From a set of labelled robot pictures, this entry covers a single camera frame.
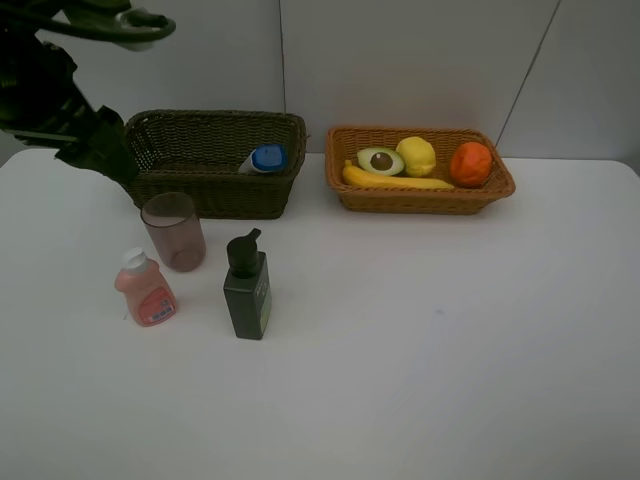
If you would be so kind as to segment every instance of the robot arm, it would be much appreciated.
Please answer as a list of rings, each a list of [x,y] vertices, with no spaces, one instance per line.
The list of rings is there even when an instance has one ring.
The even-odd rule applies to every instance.
[[[94,111],[73,82],[76,65],[60,47],[41,43],[45,29],[139,50],[175,30],[166,17],[132,10],[128,0],[0,0],[0,128],[27,145],[58,149],[65,163],[126,184],[138,167],[120,116]],[[52,20],[62,10],[71,23]]]

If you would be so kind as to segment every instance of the light brown wicker basket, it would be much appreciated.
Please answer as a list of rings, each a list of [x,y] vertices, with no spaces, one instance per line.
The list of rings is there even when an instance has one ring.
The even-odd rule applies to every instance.
[[[429,177],[454,183],[449,177],[449,161],[456,149],[466,142],[486,145],[493,156],[491,173],[481,188],[421,190],[357,188],[344,183],[345,160],[356,160],[359,150],[368,147],[394,149],[407,137],[422,137],[433,145],[437,165]],[[487,137],[475,130],[436,128],[336,127],[327,134],[326,176],[329,186],[338,193],[349,210],[386,213],[440,213],[471,215],[516,189],[511,174]]]

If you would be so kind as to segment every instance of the pink soap bottle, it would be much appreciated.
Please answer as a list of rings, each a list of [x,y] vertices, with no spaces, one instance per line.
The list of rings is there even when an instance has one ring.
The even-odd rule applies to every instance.
[[[115,287],[124,293],[133,319],[143,327],[162,323],[176,313],[176,298],[160,273],[158,262],[147,258],[141,248],[122,256],[123,267]]]

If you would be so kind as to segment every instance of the white bottle cap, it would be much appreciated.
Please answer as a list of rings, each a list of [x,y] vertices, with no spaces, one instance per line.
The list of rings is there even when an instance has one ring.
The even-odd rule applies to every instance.
[[[142,273],[149,268],[149,259],[140,247],[132,248],[122,256],[122,267],[129,273]]]

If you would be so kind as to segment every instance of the blue bottle cap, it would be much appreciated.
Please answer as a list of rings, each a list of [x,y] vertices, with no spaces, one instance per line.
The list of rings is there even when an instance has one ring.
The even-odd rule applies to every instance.
[[[260,145],[251,154],[251,165],[260,172],[279,172],[287,167],[287,152],[282,145]]]

